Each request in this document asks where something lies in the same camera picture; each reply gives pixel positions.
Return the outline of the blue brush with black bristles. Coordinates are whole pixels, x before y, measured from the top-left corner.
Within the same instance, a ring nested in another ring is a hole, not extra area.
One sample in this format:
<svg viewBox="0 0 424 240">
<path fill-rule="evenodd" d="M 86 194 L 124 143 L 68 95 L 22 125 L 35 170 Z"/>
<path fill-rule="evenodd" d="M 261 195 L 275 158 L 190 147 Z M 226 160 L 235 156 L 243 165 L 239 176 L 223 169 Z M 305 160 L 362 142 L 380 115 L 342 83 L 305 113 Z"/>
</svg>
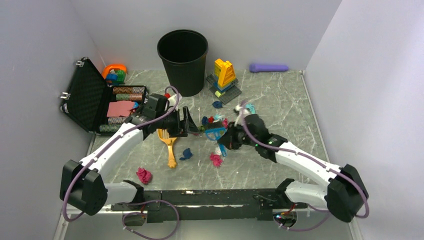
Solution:
<svg viewBox="0 0 424 240">
<path fill-rule="evenodd" d="M 217 142 L 226 131 L 227 129 L 220 122 L 213 122 L 205 127 L 204 133 L 209 140 Z"/>
</svg>

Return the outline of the yellow slotted plastic scoop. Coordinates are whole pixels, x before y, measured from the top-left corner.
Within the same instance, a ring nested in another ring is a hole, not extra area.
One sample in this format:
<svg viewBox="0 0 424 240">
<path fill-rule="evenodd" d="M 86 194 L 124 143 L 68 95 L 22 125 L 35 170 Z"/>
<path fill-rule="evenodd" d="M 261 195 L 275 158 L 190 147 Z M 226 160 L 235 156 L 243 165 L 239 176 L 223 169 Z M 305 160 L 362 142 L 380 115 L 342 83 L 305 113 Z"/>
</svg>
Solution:
<svg viewBox="0 0 424 240">
<path fill-rule="evenodd" d="M 171 169 L 175 169 L 177 167 L 177 161 L 175 159 L 173 146 L 177 137 L 171 137 L 166 129 L 157 129 L 158 138 L 167 146 L 168 150 L 168 162 L 167 166 Z"/>
</svg>

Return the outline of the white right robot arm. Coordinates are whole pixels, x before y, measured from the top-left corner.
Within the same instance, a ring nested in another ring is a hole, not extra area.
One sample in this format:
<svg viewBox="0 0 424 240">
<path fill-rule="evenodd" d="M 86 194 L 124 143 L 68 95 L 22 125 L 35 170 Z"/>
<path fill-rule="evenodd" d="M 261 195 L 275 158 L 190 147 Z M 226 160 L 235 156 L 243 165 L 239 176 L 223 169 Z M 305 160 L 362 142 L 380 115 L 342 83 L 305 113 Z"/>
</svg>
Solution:
<svg viewBox="0 0 424 240">
<path fill-rule="evenodd" d="M 275 199 L 282 208 L 307 204 L 345 223 L 370 215 L 369 194 L 354 166 L 329 163 L 301 150 L 285 137 L 270 133 L 257 114 L 243 117 L 241 123 L 230 122 L 217 142 L 228 150 L 252 146 L 262 158 L 290 167 L 312 180 L 302 183 L 287 178 L 280 183 Z"/>
</svg>

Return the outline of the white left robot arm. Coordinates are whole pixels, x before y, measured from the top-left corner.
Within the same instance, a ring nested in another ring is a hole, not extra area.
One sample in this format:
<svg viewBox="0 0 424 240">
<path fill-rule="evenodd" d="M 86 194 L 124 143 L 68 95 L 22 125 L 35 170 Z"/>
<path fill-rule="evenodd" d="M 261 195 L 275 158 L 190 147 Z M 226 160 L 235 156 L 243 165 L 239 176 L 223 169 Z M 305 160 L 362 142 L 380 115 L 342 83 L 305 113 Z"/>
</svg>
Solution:
<svg viewBox="0 0 424 240">
<path fill-rule="evenodd" d="M 151 94 L 146 104 L 130 114 L 97 150 L 79 161 L 66 162 L 59 192 L 62 211 L 65 212 L 68 205 L 89 216 L 97 214 L 105 205 L 125 204 L 131 210 L 139 209 L 145 201 L 143 186 L 130 180 L 105 183 L 103 177 L 154 132 L 166 130 L 171 138 L 197 134 L 199 130 L 188 107 L 178 107 L 181 99 L 179 93 L 169 98 Z"/>
</svg>

